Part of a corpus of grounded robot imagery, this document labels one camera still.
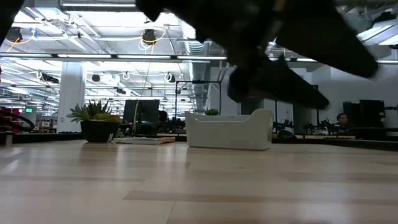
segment paper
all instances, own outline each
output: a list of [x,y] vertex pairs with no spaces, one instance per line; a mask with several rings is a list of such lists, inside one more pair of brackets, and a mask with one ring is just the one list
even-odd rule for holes
[[171,138],[120,138],[113,139],[114,142],[120,144],[150,144],[150,145],[158,145],[164,144],[168,142],[175,142],[175,137]]

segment green plant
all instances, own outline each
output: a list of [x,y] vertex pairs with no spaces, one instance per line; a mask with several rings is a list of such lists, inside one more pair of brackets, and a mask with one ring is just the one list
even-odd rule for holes
[[71,120],[71,122],[76,121],[88,121],[90,120],[90,115],[87,112],[87,107],[86,105],[83,105],[82,107],[76,104],[75,109],[70,108],[70,111],[72,111],[71,114],[67,115],[67,118],[74,118]]
[[206,110],[205,114],[208,116],[216,116],[216,115],[218,115],[218,110],[216,110],[216,109]]
[[102,107],[101,100],[99,100],[98,104],[96,104],[95,101],[94,101],[94,103],[91,103],[91,100],[88,100],[87,112],[92,118],[94,118],[95,115],[101,114],[101,113],[111,114],[112,113],[111,108],[108,108],[108,110],[106,110],[108,107],[108,103],[109,103],[109,100]]
[[78,104],[76,104],[74,109],[70,109],[70,111],[72,111],[72,114],[68,114],[67,118],[74,118],[71,120],[71,122],[89,121],[91,119],[118,122],[118,120],[111,115],[112,110],[111,108],[108,108],[108,103],[109,100],[103,107],[101,105],[101,100],[98,102],[98,104],[96,104],[95,101],[94,103],[91,103],[91,101],[89,100],[88,106],[79,106]]

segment succulent plant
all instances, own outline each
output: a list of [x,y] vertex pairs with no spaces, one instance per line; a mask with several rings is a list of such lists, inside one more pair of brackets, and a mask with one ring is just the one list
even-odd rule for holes
[[102,107],[101,100],[98,103],[91,103],[89,100],[88,106],[83,105],[82,107],[76,104],[75,108],[71,108],[72,114],[68,114],[67,118],[74,118],[71,122],[79,122],[79,121],[89,121],[91,119],[100,120],[100,121],[112,121],[112,122],[120,122],[120,117],[116,115],[111,115],[112,110],[108,108],[109,100]]
[[108,103],[109,103],[109,100],[102,107],[101,100],[99,100],[98,104],[96,104],[95,101],[94,101],[94,103],[91,103],[91,101],[88,100],[87,112],[92,118],[94,118],[95,115],[100,114],[100,113],[110,114],[110,113],[112,113],[111,108],[108,108],[108,110],[106,110],[108,107]]
[[67,115],[67,118],[74,118],[73,120],[71,120],[71,122],[76,121],[88,121],[90,120],[90,115],[87,112],[87,107],[86,105],[80,107],[78,104],[76,104],[75,109],[70,109],[70,111],[72,111],[71,114]]

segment white column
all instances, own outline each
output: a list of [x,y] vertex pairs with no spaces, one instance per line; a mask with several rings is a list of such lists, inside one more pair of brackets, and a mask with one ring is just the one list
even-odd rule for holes
[[210,109],[220,110],[220,89],[216,89],[215,86],[217,86],[217,88],[220,87],[217,83],[209,86],[209,92],[207,95],[208,110],[210,110]]
[[86,71],[80,62],[63,62],[57,132],[80,132],[80,123],[67,118],[70,108],[85,102]]

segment computer monitor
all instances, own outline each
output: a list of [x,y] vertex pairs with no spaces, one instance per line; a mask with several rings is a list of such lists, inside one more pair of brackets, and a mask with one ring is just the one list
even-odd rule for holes
[[159,117],[160,100],[126,100],[123,120],[129,123],[134,121],[137,103],[136,121],[141,121],[142,124],[156,125]]

